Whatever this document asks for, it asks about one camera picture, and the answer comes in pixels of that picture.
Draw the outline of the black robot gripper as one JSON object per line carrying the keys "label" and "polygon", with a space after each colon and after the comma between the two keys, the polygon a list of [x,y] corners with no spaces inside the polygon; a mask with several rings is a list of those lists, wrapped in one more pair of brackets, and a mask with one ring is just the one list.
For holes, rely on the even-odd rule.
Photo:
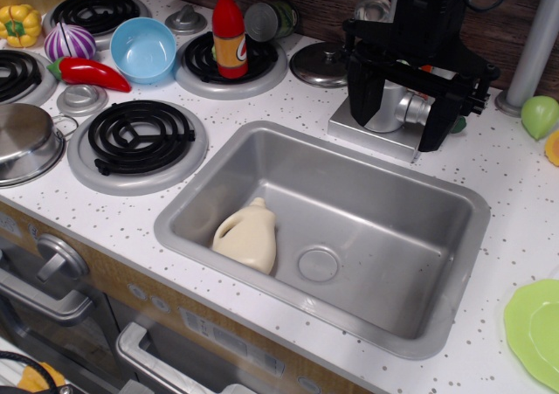
{"label": "black robot gripper", "polygon": [[420,152],[438,150],[460,114],[482,112],[500,71],[460,38],[469,8],[469,0],[397,0],[388,23],[343,22],[350,113],[360,126],[379,111],[386,79],[435,99]]}

